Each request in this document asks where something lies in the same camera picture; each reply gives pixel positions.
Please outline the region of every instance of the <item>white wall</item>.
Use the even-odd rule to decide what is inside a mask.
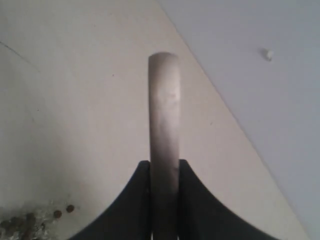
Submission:
[[[168,51],[181,64],[181,158],[246,221],[308,239],[155,0],[0,0],[0,41],[0,218],[68,199],[80,209],[58,223],[66,239],[110,205],[149,158],[148,57]]]
[[[158,1],[320,239],[320,1]]]

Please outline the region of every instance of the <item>white ceiling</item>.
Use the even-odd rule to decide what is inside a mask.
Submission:
[[[158,1],[320,239],[320,1]]]

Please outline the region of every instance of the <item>black plastic base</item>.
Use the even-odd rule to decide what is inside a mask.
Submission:
[[[112,205],[71,240],[150,240],[150,209],[150,163],[141,161]],[[219,202],[186,160],[180,160],[177,215],[180,240],[276,240]]]

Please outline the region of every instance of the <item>beige wall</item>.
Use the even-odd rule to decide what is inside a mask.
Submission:
[[[80,210],[63,237],[101,213],[149,158],[147,60],[169,51],[182,71],[180,157],[250,223],[308,239],[154,0],[2,0],[0,33],[0,206],[69,198]]]

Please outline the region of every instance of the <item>metal rod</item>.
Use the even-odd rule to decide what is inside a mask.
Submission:
[[[180,69],[167,52],[149,57],[149,126],[154,240],[177,240]]]

